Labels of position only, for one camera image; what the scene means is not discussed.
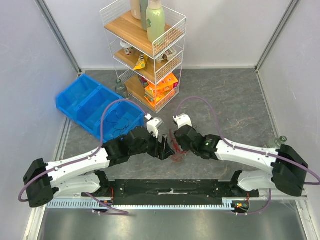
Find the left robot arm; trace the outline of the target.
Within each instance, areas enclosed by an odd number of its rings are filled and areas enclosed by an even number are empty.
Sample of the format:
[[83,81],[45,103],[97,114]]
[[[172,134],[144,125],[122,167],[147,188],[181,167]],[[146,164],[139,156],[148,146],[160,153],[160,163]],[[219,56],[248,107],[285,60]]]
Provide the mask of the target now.
[[23,177],[25,201],[31,208],[37,208],[66,195],[104,197],[109,193],[111,184],[102,170],[145,153],[160,160],[175,154],[168,144],[167,135],[162,135],[162,140],[159,140],[153,131],[138,126],[127,135],[72,158],[48,163],[42,158],[36,159]]

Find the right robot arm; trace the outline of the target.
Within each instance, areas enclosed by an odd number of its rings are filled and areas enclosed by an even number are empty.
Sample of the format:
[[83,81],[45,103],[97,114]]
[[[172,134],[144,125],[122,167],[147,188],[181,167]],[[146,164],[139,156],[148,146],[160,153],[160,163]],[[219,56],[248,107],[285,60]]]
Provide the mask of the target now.
[[220,136],[202,136],[189,125],[176,130],[174,137],[182,150],[191,151],[202,159],[256,168],[256,171],[238,170],[234,173],[229,191],[235,197],[257,189],[278,189],[293,197],[302,195],[309,166],[291,146],[284,144],[276,149],[227,144]]

